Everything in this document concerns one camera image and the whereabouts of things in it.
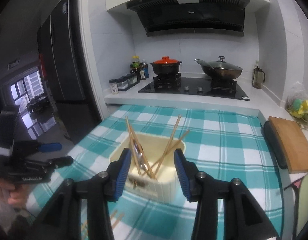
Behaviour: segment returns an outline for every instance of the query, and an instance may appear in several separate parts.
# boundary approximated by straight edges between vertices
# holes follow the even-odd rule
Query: beige container
[[[144,154],[150,165],[162,156],[169,140],[169,137],[166,136],[157,136],[146,133],[136,133],[136,136],[143,147]],[[110,162],[118,160],[123,149],[128,147],[129,137],[127,136],[110,155]],[[172,202],[175,198],[177,189],[180,186],[174,166],[174,151],[177,148],[182,149],[183,153],[185,153],[185,143],[181,141],[179,145],[172,149],[169,155],[165,157],[158,174],[156,175],[157,180],[150,179],[147,175],[139,176],[134,159],[132,158],[131,167],[125,183],[125,189],[147,199],[163,203]],[[137,182],[136,188],[133,188],[134,180]]]

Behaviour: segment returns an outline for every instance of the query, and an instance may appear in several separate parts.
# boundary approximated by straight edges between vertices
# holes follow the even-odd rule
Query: hand
[[[4,199],[2,190],[8,190],[10,197]],[[4,179],[0,179],[0,199],[15,208],[23,208],[29,197],[29,185],[14,185]]]

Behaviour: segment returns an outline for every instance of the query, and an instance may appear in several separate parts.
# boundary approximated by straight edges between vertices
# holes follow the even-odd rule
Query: refrigerator sticker
[[[67,13],[67,3],[63,3],[63,6],[62,6],[62,13],[63,14],[66,14]]]

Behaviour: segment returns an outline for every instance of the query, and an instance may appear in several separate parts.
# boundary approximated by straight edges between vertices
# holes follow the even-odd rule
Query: plastic bag
[[[305,87],[296,82],[287,98],[287,111],[294,117],[308,121],[308,94]]]

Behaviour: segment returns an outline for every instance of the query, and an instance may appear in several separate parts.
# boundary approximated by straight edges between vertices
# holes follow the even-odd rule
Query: refrigerator handle
[[[52,42],[55,43],[54,23],[51,24],[51,29],[52,29]]]

